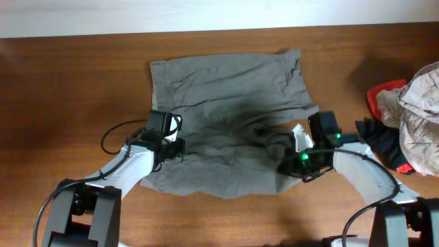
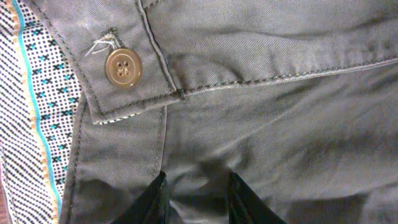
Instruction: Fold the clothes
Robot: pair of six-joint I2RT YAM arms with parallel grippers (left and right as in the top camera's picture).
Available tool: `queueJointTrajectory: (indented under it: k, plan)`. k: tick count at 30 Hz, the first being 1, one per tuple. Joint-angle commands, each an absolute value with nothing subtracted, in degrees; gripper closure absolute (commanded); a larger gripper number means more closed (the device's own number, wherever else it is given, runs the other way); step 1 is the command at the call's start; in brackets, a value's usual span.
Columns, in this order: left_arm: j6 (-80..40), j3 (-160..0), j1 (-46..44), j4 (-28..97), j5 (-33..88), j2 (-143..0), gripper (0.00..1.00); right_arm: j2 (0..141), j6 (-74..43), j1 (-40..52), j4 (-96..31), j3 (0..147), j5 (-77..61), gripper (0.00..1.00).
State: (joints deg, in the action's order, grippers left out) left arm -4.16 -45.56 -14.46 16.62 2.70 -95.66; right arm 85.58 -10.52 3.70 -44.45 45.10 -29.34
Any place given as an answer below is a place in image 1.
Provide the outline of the grey shorts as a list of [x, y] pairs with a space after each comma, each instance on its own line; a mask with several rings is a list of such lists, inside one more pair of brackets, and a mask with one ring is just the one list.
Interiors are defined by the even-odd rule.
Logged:
[[182, 117], [182, 160], [165, 161], [143, 187], [223, 199], [276, 194], [298, 184], [278, 173], [290, 133], [281, 125], [318, 111], [300, 70], [301, 52], [219, 54], [150, 65], [153, 107]]

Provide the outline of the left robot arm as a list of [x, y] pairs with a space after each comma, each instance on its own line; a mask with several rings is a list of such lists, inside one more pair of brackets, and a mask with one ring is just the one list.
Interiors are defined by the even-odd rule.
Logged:
[[122, 245], [124, 197], [140, 180], [159, 172], [162, 163], [182, 159], [185, 152], [185, 140], [178, 137], [183, 123], [180, 115], [151, 110], [146, 123], [97, 172], [58, 184], [38, 212], [33, 246]]

